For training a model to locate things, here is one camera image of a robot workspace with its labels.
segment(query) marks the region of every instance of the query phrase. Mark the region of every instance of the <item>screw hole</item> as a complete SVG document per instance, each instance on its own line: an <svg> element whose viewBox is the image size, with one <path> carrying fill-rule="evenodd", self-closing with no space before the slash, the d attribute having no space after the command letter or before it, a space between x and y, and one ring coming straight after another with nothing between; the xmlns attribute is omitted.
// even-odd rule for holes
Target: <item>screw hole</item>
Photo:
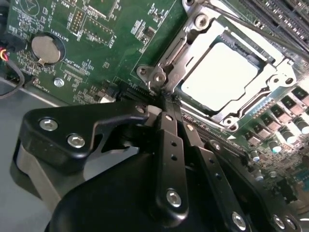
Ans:
<svg viewBox="0 0 309 232"><path fill-rule="evenodd" d="M290 85L291 83L293 83L293 79L292 79L292 78L288 78L288 79L285 81L285 83L286 83L287 85Z"/></svg>
<svg viewBox="0 0 309 232"><path fill-rule="evenodd" d="M170 158L171 158L173 161L177 161L177 160L178 160L177 157L174 156L174 155L172 155Z"/></svg>
<svg viewBox="0 0 309 232"><path fill-rule="evenodd" d="M236 126L231 126L231 127L230 127L230 130L231 130L231 131L236 131L236 130L237 130L237 127L236 127Z"/></svg>
<svg viewBox="0 0 309 232"><path fill-rule="evenodd" d="M191 6L194 3L194 0L187 0L186 3L187 3L188 6Z"/></svg>
<svg viewBox="0 0 309 232"><path fill-rule="evenodd" d="M219 173L216 173L216 174L215 174L215 177L216 177L218 180L222 180L222 176L221 176Z"/></svg>
<svg viewBox="0 0 309 232"><path fill-rule="evenodd" d="M141 69L140 69L140 74L141 74L141 75L144 76L144 75L146 75L146 73L147 73L147 70L146 70L146 69L144 69L144 68L141 68Z"/></svg>

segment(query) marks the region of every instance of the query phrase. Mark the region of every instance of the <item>motherboard mounting hole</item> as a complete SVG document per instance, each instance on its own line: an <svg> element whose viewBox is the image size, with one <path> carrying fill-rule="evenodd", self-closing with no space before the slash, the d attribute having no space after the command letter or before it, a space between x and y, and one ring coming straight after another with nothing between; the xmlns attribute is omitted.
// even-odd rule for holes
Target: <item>motherboard mounting hole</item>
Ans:
<svg viewBox="0 0 309 232"><path fill-rule="evenodd" d="M191 5L193 5L194 0L187 0L186 3L187 3L188 6L191 6Z"/></svg>
<svg viewBox="0 0 309 232"><path fill-rule="evenodd" d="M230 130L231 130L231 131L237 131L237 126L235 126L235 125L234 125L234 126L231 126L231 127L230 127Z"/></svg>
<svg viewBox="0 0 309 232"><path fill-rule="evenodd" d="M218 180L222 180L222 176L221 176L219 173L216 173L216 174L215 174L215 177L216 177Z"/></svg>

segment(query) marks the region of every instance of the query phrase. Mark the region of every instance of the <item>black plastic bracket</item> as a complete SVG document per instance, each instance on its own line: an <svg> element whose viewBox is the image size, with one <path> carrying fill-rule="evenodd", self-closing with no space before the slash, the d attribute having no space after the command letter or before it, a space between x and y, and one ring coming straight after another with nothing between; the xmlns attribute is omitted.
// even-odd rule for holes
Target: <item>black plastic bracket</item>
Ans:
<svg viewBox="0 0 309 232"><path fill-rule="evenodd" d="M183 140L177 135L173 109L162 112L157 122L155 205L151 214L164 227L175 227L189 212Z"/></svg>
<svg viewBox="0 0 309 232"><path fill-rule="evenodd" d="M218 231L249 232L250 224L247 221L238 200L229 185L229 182L217 160L216 155L203 148L197 130L190 124L184 123L184 136L188 144L188 151L195 156L200 174L205 179L205 185L211 191L216 210L213 211L213 220L216 221Z"/></svg>
<svg viewBox="0 0 309 232"><path fill-rule="evenodd" d="M24 116L19 139L27 152L69 174L84 168L94 149L97 131L104 131L104 136L109 137L115 127L143 124L148 117L146 107L134 101L32 110ZM52 119L57 128L44 130L40 126L43 119ZM82 137L84 145L71 146L71 135Z"/></svg>
<svg viewBox="0 0 309 232"><path fill-rule="evenodd" d="M251 221L258 231L300 232L301 227L284 199L275 198L241 164L237 154L218 142L207 145L216 154L235 194L247 204Z"/></svg>

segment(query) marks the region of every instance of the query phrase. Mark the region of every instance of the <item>gray metal surface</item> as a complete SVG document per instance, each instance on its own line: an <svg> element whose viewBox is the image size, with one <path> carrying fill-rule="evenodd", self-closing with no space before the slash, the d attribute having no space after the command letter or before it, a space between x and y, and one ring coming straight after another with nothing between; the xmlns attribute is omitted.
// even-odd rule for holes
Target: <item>gray metal surface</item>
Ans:
<svg viewBox="0 0 309 232"><path fill-rule="evenodd" d="M0 78L0 94L11 87ZM0 231L43 232L51 214L45 204L17 186L10 176L10 165L23 115L32 109L51 105L23 91L0 101ZM136 153L108 153L92 159L85 166L84 177L90 179Z"/></svg>

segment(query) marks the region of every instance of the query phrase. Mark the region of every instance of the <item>capacitor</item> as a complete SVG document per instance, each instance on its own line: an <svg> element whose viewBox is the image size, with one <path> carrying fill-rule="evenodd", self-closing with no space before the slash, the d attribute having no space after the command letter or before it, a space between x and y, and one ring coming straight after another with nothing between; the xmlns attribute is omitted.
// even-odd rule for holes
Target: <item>capacitor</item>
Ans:
<svg viewBox="0 0 309 232"><path fill-rule="evenodd" d="M251 159L252 161L254 161L254 162L260 161L260 157L259 157L259 155L258 155L258 153L257 153L256 150L251 151L251 152L249 153L249 156L250 156L250 159Z"/></svg>
<svg viewBox="0 0 309 232"><path fill-rule="evenodd" d="M293 144L297 141L296 136L293 135L292 132L290 132L289 130L282 131L281 135L284 137L288 144Z"/></svg>
<svg viewBox="0 0 309 232"><path fill-rule="evenodd" d="M303 134L309 134L309 125L304 120L296 122L296 126Z"/></svg>
<svg viewBox="0 0 309 232"><path fill-rule="evenodd" d="M268 146L270 147L271 151L273 153L279 153L282 150L282 147L278 144L276 140L272 140L268 143Z"/></svg>
<svg viewBox="0 0 309 232"><path fill-rule="evenodd" d="M264 180L264 177L262 176L261 170L254 170L251 172L253 177L255 178L256 181L262 181Z"/></svg>

